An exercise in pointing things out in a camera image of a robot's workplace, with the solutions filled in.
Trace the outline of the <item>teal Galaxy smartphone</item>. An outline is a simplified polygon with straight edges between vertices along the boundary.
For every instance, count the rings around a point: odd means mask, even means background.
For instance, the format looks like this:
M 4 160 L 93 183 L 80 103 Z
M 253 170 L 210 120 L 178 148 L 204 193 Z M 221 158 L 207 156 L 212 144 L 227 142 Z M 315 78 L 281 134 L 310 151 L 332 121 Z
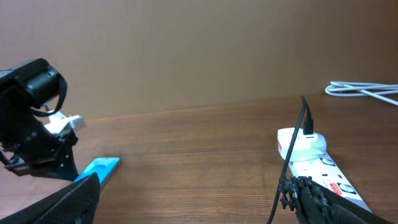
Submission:
M 100 188 L 102 189 L 111 175 L 116 171 L 120 163 L 120 157 L 98 157 L 86 166 L 73 183 L 78 182 L 92 173 L 96 173 L 99 179 Z

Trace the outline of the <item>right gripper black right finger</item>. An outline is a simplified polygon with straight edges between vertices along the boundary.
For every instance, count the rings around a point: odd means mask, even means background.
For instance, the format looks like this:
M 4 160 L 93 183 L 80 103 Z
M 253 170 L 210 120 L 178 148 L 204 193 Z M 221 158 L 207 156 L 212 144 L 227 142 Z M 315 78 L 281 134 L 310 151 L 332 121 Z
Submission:
M 305 224 L 378 224 L 391 222 L 337 195 L 308 177 L 281 177 L 282 208 Z

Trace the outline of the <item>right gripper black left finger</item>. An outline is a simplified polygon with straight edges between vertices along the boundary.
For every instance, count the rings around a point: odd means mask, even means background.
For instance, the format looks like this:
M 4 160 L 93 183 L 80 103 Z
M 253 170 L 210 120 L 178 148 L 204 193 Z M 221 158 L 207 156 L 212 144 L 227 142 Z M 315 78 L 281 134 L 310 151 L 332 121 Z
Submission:
M 99 199 L 100 182 L 94 172 L 1 219 L 1 224 L 92 224 Z

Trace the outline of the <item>white charger adapter plug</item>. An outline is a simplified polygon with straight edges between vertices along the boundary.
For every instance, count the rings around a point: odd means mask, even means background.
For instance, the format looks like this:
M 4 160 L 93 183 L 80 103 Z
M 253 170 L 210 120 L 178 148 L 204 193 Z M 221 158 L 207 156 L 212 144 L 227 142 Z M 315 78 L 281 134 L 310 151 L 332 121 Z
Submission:
M 293 133 L 294 128 L 284 128 L 277 132 L 278 152 L 283 160 L 287 157 Z M 316 132 L 304 135 L 303 129 L 300 128 L 290 156 L 290 162 L 309 161 L 311 159 L 315 159 L 326 153 L 326 148 L 326 139 L 323 135 Z

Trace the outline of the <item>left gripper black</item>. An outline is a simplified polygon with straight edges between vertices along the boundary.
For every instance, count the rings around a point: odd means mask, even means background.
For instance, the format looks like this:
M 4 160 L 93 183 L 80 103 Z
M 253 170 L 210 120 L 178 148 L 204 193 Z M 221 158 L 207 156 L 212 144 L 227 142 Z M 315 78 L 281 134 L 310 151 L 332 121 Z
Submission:
M 52 134 L 33 116 L 1 120 L 1 162 L 15 175 L 74 181 L 78 177 L 72 129 Z

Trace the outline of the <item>white power strip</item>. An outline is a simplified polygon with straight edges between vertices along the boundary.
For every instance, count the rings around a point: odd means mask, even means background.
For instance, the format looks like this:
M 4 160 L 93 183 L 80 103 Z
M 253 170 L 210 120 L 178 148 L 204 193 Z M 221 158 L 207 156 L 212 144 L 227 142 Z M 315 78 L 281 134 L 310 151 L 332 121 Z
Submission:
M 312 177 L 316 183 L 363 209 L 369 210 L 369 207 L 365 204 L 359 193 L 327 152 L 309 161 L 289 161 L 289 168 L 294 177 Z

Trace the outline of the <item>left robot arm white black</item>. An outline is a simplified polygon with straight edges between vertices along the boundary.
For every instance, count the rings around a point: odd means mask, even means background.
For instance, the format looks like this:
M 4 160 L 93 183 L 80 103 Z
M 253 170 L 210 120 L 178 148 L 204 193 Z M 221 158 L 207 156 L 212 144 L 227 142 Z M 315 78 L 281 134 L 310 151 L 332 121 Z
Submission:
M 43 58 L 1 71 L 1 162 L 15 175 L 73 181 L 72 129 L 51 133 L 40 121 L 59 112 L 67 82 Z

